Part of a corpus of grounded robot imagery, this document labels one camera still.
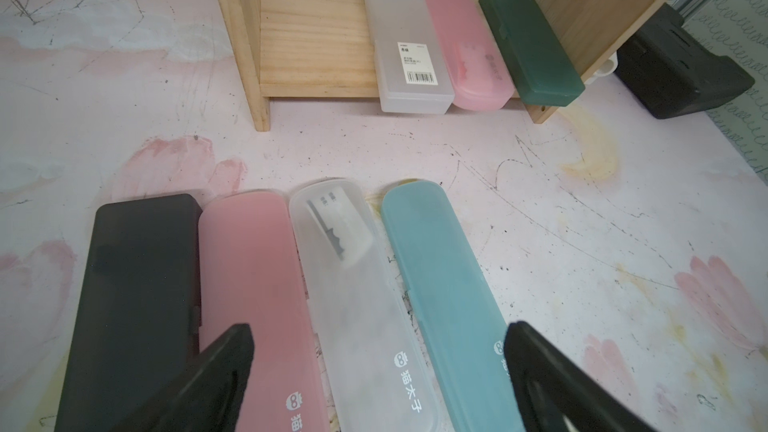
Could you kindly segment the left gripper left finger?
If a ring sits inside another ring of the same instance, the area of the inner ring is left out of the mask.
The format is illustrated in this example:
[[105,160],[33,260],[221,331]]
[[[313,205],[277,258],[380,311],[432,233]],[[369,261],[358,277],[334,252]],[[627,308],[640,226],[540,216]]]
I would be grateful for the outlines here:
[[233,431],[248,385],[254,341],[234,324],[115,431]]

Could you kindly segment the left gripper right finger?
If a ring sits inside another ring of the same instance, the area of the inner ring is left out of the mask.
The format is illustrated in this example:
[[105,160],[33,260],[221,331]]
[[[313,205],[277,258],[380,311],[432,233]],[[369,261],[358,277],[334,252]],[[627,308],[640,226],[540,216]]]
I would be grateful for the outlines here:
[[650,431],[525,321],[511,323],[504,357],[527,431]]

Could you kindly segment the black rectangular pencil case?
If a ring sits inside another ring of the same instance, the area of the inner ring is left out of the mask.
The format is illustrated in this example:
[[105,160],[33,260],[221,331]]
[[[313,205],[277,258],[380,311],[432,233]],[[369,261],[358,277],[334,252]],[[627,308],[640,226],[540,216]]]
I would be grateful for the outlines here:
[[188,194],[97,210],[56,430],[111,430],[198,353],[200,215]]

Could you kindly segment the teal pencil case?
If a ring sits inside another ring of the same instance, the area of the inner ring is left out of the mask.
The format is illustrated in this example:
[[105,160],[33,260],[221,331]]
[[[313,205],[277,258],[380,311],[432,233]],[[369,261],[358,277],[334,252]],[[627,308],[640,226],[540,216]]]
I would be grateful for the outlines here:
[[521,431],[503,352],[507,324],[444,190],[389,190],[381,216],[452,425]]

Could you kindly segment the pink rounded pencil case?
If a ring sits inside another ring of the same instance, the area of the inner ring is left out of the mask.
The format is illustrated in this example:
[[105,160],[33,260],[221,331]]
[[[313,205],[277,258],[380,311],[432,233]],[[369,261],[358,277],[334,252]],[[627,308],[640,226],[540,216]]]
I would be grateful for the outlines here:
[[233,324],[254,354],[239,431],[326,431],[326,400],[302,270],[283,196],[241,193],[210,203],[198,224],[207,347]]

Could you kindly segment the clear rounded pencil case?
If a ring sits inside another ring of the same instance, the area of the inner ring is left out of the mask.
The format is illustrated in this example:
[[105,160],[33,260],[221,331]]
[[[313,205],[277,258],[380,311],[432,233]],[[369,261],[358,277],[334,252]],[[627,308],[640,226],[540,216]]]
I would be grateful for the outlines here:
[[306,186],[289,213],[341,429],[438,430],[424,356],[360,188]]

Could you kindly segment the dark green pencil case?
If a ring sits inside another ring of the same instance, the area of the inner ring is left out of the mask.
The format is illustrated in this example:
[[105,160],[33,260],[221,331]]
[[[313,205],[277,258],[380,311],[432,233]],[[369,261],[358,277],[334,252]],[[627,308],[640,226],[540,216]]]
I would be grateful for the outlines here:
[[479,0],[502,58],[526,104],[565,107],[585,90],[535,0]]

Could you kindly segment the frosted rectangular pencil case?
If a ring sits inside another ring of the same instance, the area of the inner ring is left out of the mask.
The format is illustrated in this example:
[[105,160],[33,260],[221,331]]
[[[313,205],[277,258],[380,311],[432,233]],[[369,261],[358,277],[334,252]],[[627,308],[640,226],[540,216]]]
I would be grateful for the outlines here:
[[364,0],[381,108],[445,114],[455,93],[425,0]]

